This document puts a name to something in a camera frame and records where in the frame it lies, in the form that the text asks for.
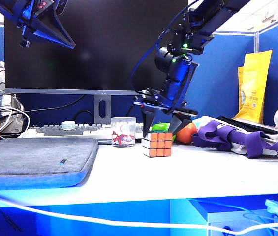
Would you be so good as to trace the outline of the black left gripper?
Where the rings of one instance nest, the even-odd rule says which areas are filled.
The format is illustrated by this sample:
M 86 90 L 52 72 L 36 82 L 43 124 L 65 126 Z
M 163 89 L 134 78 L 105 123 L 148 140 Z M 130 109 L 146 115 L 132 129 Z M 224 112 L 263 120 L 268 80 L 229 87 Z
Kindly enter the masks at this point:
M 0 13 L 22 28 L 21 47 L 37 41 L 73 49 L 76 44 L 58 18 L 66 5 L 66 0 L 0 0 Z

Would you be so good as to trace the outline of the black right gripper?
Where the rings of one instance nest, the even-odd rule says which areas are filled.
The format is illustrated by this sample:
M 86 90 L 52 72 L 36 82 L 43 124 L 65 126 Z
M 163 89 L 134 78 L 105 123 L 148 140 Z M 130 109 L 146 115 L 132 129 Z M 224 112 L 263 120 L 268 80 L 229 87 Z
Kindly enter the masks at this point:
M 143 95 L 134 101 L 135 105 L 142 108 L 143 115 L 143 136 L 146 137 L 156 115 L 156 109 L 166 114 L 177 113 L 189 116 L 197 116 L 198 112 L 187 108 L 185 95 L 193 74 L 198 67 L 193 62 L 171 63 L 160 90 L 148 88 L 143 90 Z M 169 132 L 176 134 L 183 123 L 183 115 L 173 115 Z

